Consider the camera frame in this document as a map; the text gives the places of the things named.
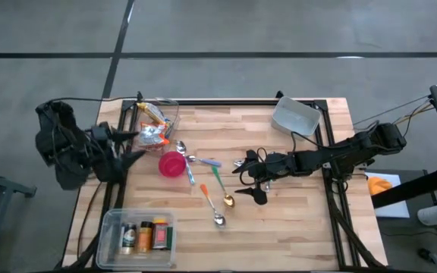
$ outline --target wooden tabletop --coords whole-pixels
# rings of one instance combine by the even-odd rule
[[[326,99],[338,142],[354,134],[346,99]],[[191,166],[197,185],[186,175],[163,178],[159,157],[145,155],[130,169],[124,198],[125,208],[168,209],[178,219],[175,265],[178,271],[290,271],[338,269],[332,227],[321,171],[309,177],[286,177],[271,185],[268,203],[257,205],[251,196],[234,193],[245,188],[232,174],[233,161],[248,149],[264,147],[267,152],[291,151],[291,137],[271,128],[273,106],[181,106],[180,123],[174,138],[187,145],[187,154],[222,162],[219,169],[226,190],[236,206],[225,208],[223,192],[207,165]],[[121,101],[103,102],[98,123],[117,127]],[[327,143],[322,130],[324,143]],[[316,149],[298,141],[297,150]],[[365,178],[348,181],[348,203],[355,232],[373,255],[387,264],[376,215]],[[90,198],[99,182],[89,180],[80,190],[72,221],[64,265],[76,259],[77,238]],[[227,227],[219,231],[212,211],[198,185],[206,184],[212,201],[225,215]],[[102,209],[104,186],[93,204],[83,232],[84,249],[94,237]],[[348,256],[346,236],[342,234]]]

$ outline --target gray floor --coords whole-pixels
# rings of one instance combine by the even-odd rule
[[[111,52],[126,3],[0,0],[0,52]],[[437,52],[437,0],[141,0],[123,48],[138,51]],[[49,270],[61,258],[76,193],[60,189],[34,148],[34,108],[61,96],[100,98],[109,64],[0,59],[0,174],[38,186],[35,198],[17,196],[11,204],[0,236],[0,271]],[[282,90],[296,97],[347,97],[359,121],[427,95],[433,84],[437,58],[121,60],[111,96],[140,90],[148,97],[271,97]],[[71,104],[79,126],[95,122],[98,103]],[[413,119],[407,141],[401,154],[378,157],[373,168],[437,169],[434,111]],[[419,245],[437,249],[435,237],[384,239],[394,267],[430,268],[413,252]]]

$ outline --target red cup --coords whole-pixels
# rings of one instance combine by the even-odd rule
[[[159,159],[159,172],[166,177],[177,177],[187,167],[185,160],[179,152],[167,152]]]

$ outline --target gray plastic container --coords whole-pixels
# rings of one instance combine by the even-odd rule
[[[153,250],[150,253],[121,254],[121,226],[123,223],[137,225],[137,233],[141,221],[152,221],[154,218],[165,218],[173,227],[171,250]],[[102,231],[97,248],[96,264],[102,269],[115,271],[159,270],[170,268],[174,264],[176,249],[176,218],[168,210],[161,209],[111,209],[102,221]]]
[[[318,110],[284,96],[274,108],[271,126],[286,134],[294,131],[309,137],[315,133],[321,116]]]

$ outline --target green spoon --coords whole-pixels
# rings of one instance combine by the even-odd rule
[[[215,177],[217,177],[218,182],[220,183],[220,186],[224,190],[224,203],[230,208],[234,208],[235,206],[235,200],[234,197],[227,194],[227,191],[225,190],[225,186],[222,183],[222,179],[220,179],[219,170],[217,170],[216,166],[212,166],[212,171]]]

